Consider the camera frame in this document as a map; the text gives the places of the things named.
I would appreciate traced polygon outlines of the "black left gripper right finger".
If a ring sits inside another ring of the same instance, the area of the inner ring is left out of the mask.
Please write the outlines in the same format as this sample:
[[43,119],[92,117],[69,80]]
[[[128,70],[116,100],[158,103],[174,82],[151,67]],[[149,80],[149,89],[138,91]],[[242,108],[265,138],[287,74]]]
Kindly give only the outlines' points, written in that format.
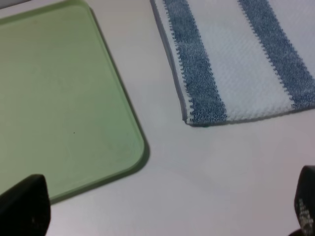
[[294,198],[295,213],[305,236],[315,235],[315,167],[304,166]]

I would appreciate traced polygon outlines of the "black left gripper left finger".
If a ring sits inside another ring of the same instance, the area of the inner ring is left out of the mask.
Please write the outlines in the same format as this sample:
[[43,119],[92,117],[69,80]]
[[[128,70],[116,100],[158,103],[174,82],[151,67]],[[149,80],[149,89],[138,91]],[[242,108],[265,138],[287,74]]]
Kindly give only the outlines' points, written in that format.
[[2,236],[44,236],[51,204],[44,175],[30,175],[0,195]]

